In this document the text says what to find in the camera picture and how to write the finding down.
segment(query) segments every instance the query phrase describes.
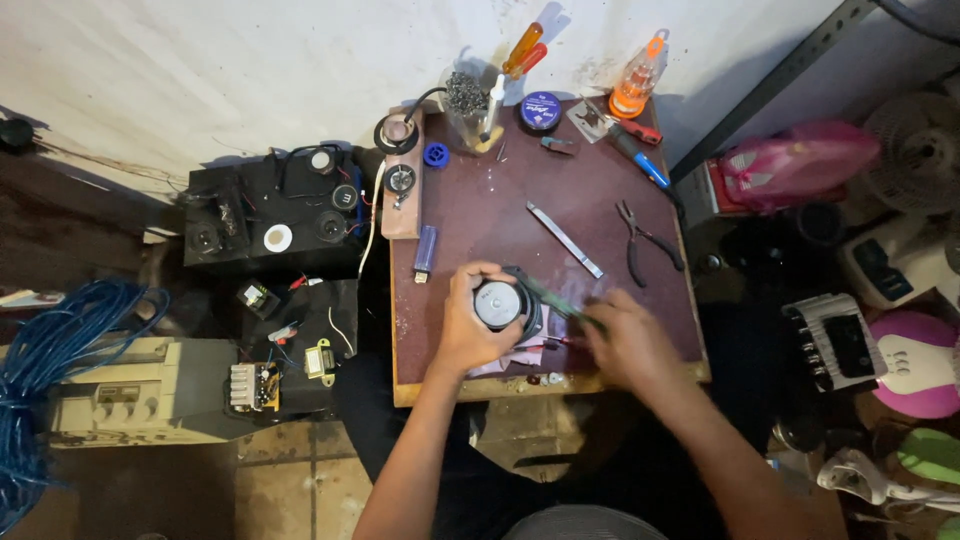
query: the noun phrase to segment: black pants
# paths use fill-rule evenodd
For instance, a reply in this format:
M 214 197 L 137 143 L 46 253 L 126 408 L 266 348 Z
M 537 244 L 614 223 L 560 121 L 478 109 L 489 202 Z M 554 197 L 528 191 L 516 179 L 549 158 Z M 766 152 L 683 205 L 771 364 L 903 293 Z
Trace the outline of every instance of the black pants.
M 783 377 L 779 317 L 766 307 L 700 308 L 717 407 L 765 453 Z M 391 362 L 359 355 L 337 372 L 334 399 L 357 455 L 376 481 L 409 409 L 393 407 Z M 644 420 L 597 471 L 575 481 L 538 483 L 503 470 L 473 449 L 454 412 L 441 474 L 433 537 L 502 538 L 520 519 L 555 504 L 600 504 L 633 514 L 671 540 L 726 532 L 696 468 L 656 419 Z

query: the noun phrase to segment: person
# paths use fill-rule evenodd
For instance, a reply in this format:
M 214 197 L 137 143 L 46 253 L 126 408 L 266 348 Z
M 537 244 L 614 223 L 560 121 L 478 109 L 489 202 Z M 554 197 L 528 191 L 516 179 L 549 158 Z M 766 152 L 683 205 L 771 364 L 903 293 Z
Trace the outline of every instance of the person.
M 476 316 L 473 290 L 484 279 L 516 280 L 490 262 L 457 270 L 412 410 L 393 408 L 389 359 L 360 355 L 340 368 L 334 399 L 373 482 L 353 540 L 810 537 L 761 457 L 777 396 L 771 381 L 781 375 L 776 317 L 701 307 L 711 400 L 657 319 L 626 292 L 608 292 L 586 308 L 606 327 L 605 335 L 584 328 L 589 346 L 600 370 L 657 420 L 637 426 L 592 474 L 538 483 L 473 449 L 454 414 L 467 371 L 521 334 L 521 321 L 492 332 Z

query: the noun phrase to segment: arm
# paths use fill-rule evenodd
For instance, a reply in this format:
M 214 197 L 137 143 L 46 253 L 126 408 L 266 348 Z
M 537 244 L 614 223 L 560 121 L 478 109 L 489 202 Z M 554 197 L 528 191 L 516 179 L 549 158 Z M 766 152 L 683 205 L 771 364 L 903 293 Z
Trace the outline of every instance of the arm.
M 734 540 L 811 535 L 776 472 L 683 369 L 660 323 L 622 290 L 587 313 L 609 337 L 585 328 L 601 370 L 647 404 L 690 454 Z
M 440 347 L 427 368 L 410 418 L 373 486 L 353 540 L 425 540 L 437 508 L 441 465 L 453 406 L 467 371 L 516 344 L 523 321 L 491 332 L 473 311 L 473 289 L 486 279 L 515 282 L 500 266 L 475 262 L 450 280 Z

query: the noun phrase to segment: needle-nose pliers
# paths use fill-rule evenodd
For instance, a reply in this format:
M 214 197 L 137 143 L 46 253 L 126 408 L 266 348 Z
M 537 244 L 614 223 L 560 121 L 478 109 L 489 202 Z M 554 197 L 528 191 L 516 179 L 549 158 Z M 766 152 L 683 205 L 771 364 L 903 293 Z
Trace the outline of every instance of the needle-nose pliers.
M 683 272 L 683 270 L 685 270 L 686 265 L 684 265 L 684 258 L 681 257 L 680 250 L 663 238 L 651 233 L 647 233 L 641 229 L 640 226 L 636 224 L 634 211 L 627 206 L 626 201 L 617 203 L 616 210 L 620 212 L 620 217 L 622 217 L 623 220 L 627 222 L 627 226 L 630 227 L 630 241 L 627 243 L 627 268 L 630 269 L 630 276 L 634 279 L 636 286 L 641 288 L 647 286 L 647 282 L 643 280 L 643 277 L 640 275 L 640 270 L 636 266 L 637 236 L 642 236 L 650 240 L 667 255 L 669 255 L 670 260 L 673 261 L 673 267 L 676 268 L 678 272 Z

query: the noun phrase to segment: pink plastic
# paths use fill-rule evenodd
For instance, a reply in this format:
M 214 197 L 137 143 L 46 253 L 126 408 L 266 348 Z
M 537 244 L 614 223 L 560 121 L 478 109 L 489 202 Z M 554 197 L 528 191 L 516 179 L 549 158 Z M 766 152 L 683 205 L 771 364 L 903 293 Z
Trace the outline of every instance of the pink plastic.
M 756 153 L 742 170 L 737 156 Z M 838 120 L 800 124 L 772 138 L 748 139 L 720 159 L 727 195 L 769 213 L 829 191 L 867 168 L 880 153 L 869 133 Z M 772 175 L 769 178 L 758 175 Z
M 953 347 L 957 329 L 940 319 L 916 311 L 890 311 L 870 325 L 875 340 L 887 334 L 923 341 L 937 347 Z M 912 394 L 897 394 L 878 381 L 874 395 L 897 412 L 914 418 L 946 418 L 960 410 L 960 395 L 953 384 L 927 388 Z

